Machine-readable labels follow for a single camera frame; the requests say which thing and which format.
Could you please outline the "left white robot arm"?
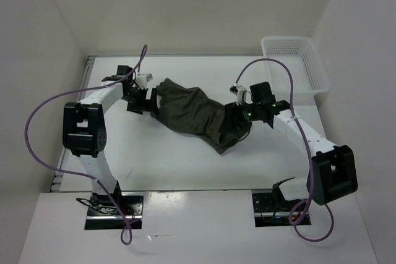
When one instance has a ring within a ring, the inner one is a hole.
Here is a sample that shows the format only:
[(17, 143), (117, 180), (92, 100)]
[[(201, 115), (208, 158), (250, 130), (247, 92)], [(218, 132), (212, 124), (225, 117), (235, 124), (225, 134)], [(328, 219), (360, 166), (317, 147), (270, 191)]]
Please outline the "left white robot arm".
[(157, 90), (147, 98), (152, 74), (119, 65), (117, 73), (105, 77), (99, 88), (78, 102), (66, 103), (63, 114), (62, 142), (92, 176), (92, 197), (78, 201), (103, 214), (117, 214), (124, 205), (119, 182), (113, 176), (104, 149), (107, 143), (105, 113), (119, 100), (137, 114), (157, 113)]

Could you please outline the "olive green shorts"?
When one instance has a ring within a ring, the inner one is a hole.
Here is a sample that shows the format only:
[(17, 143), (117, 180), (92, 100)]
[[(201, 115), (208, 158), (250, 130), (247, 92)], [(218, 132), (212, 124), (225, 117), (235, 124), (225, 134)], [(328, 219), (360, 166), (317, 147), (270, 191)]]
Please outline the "olive green shorts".
[(174, 132), (201, 138), (220, 155), (250, 133), (251, 123), (222, 132), (225, 106), (199, 87), (185, 88), (166, 78), (157, 85), (157, 96), (159, 108), (152, 117)]

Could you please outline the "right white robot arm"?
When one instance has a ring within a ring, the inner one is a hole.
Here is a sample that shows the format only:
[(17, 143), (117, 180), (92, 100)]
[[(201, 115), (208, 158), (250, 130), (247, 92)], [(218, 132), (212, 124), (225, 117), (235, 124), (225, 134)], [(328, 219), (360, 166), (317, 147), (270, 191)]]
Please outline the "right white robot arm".
[(295, 200), (312, 198), (318, 205), (352, 194), (358, 189), (353, 151), (316, 132), (292, 109), (275, 99), (268, 82), (249, 89), (234, 84), (234, 103), (225, 106), (223, 130), (242, 129), (254, 121), (268, 124), (287, 138), (309, 161), (307, 178), (289, 178), (273, 185), (272, 205), (286, 210)]

